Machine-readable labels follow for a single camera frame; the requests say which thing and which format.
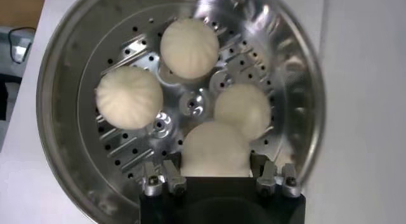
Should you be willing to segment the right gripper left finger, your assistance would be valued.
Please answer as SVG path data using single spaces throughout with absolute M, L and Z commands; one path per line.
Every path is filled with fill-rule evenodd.
M 162 163 L 164 181 L 168 192 L 174 196 L 182 196 L 187 190 L 187 179 L 181 175 L 173 161 L 165 160 Z M 163 192 L 164 182 L 156 172 L 153 162 L 143 165 L 143 193 L 147 197 L 157 197 Z

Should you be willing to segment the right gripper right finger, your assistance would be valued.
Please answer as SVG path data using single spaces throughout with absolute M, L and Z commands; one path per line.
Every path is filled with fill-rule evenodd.
M 293 164 L 285 164 L 282 172 L 278 173 L 278 167 L 266 155 L 251 154 L 250 167 L 252 177 L 256 179 L 257 193 L 262 197 L 275 194 L 278 185 L 285 197 L 298 198 L 301 195 L 301 184 Z

